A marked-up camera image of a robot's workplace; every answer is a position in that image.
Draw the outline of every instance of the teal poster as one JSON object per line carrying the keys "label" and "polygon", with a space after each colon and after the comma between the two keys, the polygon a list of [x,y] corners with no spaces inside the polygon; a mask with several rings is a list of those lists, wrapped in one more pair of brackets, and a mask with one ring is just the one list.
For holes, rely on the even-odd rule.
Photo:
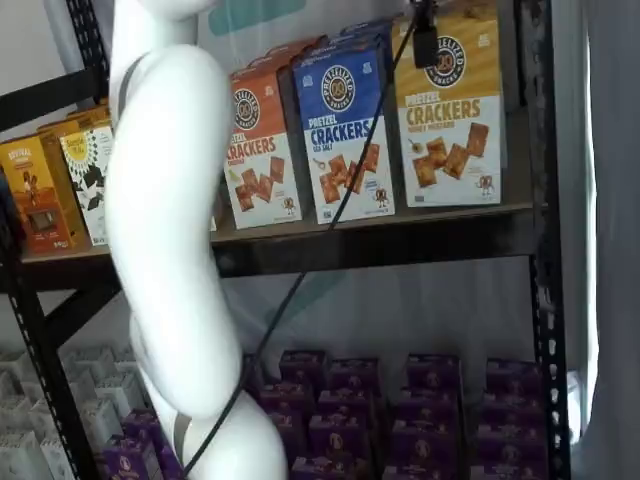
{"label": "teal poster", "polygon": [[217,37],[243,28],[253,27],[285,15],[296,13],[307,4],[307,0],[278,0],[256,2],[255,0],[222,0],[209,13],[209,29]]}

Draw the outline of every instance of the blue cracker box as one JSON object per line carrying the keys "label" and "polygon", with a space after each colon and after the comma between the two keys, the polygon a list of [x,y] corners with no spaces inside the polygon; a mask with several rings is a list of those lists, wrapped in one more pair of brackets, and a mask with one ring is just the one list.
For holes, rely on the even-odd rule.
{"label": "blue cracker box", "polygon": [[395,214],[384,111],[355,175],[385,78],[380,42],[311,56],[294,75],[318,223],[333,220],[352,183],[340,221]]}

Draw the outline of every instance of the metal shelving unit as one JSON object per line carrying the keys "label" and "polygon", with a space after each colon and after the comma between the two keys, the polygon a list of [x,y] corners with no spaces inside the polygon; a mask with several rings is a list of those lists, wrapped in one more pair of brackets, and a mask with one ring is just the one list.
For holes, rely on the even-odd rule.
{"label": "metal shelving unit", "polygon": [[[0,96],[0,131],[106,93],[108,64],[91,2],[67,5],[86,69]],[[551,1],[522,0],[520,13],[528,107],[508,117],[501,205],[401,209],[394,217],[341,224],[329,234],[311,221],[235,231],[227,218],[211,247],[223,277],[528,257],[535,355],[548,407],[549,478],[569,480]],[[0,262],[0,290],[11,299],[74,473],[98,478],[57,350],[120,292],[108,248],[22,256],[0,209]],[[77,291],[45,316],[36,292],[62,289]]]}

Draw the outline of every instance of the orange snack box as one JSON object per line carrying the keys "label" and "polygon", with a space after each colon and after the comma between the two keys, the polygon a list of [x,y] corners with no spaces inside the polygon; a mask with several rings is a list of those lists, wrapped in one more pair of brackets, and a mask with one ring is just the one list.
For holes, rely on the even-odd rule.
{"label": "orange snack box", "polygon": [[54,132],[45,130],[0,144],[0,164],[31,252],[89,245]]}
{"label": "orange snack box", "polygon": [[235,128],[225,176],[237,228],[301,220],[308,167],[286,55],[231,76]]}

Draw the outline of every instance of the pretzelized logo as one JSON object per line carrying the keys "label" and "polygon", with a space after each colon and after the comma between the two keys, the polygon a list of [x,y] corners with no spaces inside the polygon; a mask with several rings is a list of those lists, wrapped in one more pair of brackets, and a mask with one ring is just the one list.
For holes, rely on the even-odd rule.
{"label": "pretzelized logo", "polygon": [[242,130],[251,130],[260,120],[260,104],[251,90],[242,88],[234,94],[236,102],[236,125]]}
{"label": "pretzelized logo", "polygon": [[334,65],[322,77],[322,98],[334,112],[344,112],[353,103],[356,84],[346,68]]}
{"label": "pretzelized logo", "polygon": [[464,48],[453,37],[438,37],[438,63],[425,68],[427,77],[436,87],[449,88],[462,78],[467,64]]}

